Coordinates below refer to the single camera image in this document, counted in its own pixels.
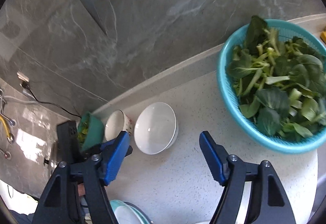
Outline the large teal vegetable basket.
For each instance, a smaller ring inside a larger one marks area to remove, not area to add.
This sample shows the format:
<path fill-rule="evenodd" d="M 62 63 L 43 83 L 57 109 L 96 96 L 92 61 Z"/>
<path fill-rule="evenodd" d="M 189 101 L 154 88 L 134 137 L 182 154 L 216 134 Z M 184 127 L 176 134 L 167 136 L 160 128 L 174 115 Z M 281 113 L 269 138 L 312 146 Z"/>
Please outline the large teal vegetable basket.
<path fill-rule="evenodd" d="M 299 36 L 313 49 L 325 55 L 325 46 L 323 43 L 315 37 L 315 35 L 301 26 L 294 24 L 292 21 L 289 22 L 277 19 L 267 19 L 266 22 L 270 27 L 275 27 L 279 30 L 279 37 L 281 40 Z M 233 89 L 232 80 L 226 72 L 226 68 L 232 59 L 233 46 L 244 42 L 248 26 L 249 25 L 244 25 L 231 34 L 224 43 L 217 62 L 216 76 L 218 88 L 231 116 L 250 138 L 273 151 L 285 154 L 299 154 L 319 148 L 325 143 L 325 129 L 322 129 L 311 138 L 304 139 L 300 142 L 289 142 L 278 137 L 269 137 L 262 134 L 249 119 L 242 115 L 239 109 L 239 100 Z"/>

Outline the small floral white bowl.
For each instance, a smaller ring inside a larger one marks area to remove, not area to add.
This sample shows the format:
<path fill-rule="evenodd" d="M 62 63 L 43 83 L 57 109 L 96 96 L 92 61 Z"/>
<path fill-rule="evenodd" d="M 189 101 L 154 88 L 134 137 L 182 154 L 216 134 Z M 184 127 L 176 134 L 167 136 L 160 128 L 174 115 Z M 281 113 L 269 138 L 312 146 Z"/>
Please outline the small floral white bowl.
<path fill-rule="evenodd" d="M 114 111 L 108 118 L 105 125 L 106 141 L 114 140 L 121 131 L 126 131 L 131 136 L 134 130 L 132 120 L 122 111 Z"/>

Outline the small green vegetable basket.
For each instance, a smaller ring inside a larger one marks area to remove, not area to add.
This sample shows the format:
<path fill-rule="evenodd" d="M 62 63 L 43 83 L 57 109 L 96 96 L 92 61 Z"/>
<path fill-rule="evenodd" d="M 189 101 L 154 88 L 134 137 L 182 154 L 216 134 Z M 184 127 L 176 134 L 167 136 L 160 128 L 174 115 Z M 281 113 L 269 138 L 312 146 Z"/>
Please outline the small green vegetable basket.
<path fill-rule="evenodd" d="M 81 120 L 84 119 L 85 117 L 89 117 L 89 127 L 88 127 L 88 134 L 85 143 L 82 146 L 80 146 L 79 144 L 81 152 L 85 152 L 91 147 L 102 143 L 104 138 L 104 133 L 105 133 L 105 126 L 101 120 L 99 120 L 97 117 L 92 115 L 90 112 L 86 112 L 81 117 Z"/>

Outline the medium white bowl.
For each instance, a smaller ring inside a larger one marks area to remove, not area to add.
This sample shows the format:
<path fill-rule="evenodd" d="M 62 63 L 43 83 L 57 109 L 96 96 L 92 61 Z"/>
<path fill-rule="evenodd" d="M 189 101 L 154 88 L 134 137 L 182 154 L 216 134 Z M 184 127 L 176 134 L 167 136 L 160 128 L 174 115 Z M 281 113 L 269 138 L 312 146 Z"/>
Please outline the medium white bowl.
<path fill-rule="evenodd" d="M 174 110 L 167 103 L 156 102 L 139 115 L 134 128 L 138 149 L 147 155 L 156 155 L 170 148 L 179 132 Z"/>

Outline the leafy greens in large basket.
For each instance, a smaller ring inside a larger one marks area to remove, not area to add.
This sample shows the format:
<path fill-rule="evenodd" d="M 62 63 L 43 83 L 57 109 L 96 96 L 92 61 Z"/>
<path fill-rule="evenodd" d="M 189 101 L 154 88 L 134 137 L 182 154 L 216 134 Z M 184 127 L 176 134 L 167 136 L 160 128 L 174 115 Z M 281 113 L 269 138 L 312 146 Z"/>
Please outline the leafy greens in large basket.
<path fill-rule="evenodd" d="M 258 131 L 301 141 L 325 128 L 324 66 L 325 56 L 303 38 L 281 41 L 278 29 L 254 15 L 226 70 L 239 110 Z"/>

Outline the chopped greens in small basket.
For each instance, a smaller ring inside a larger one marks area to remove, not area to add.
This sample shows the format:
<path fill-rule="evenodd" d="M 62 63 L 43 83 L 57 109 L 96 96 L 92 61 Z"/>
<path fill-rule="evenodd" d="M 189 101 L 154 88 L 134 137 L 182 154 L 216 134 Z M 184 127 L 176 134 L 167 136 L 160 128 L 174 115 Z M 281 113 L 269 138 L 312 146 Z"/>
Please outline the chopped greens in small basket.
<path fill-rule="evenodd" d="M 80 146 L 85 143 L 88 134 L 89 117 L 82 119 L 77 128 L 77 139 Z"/>

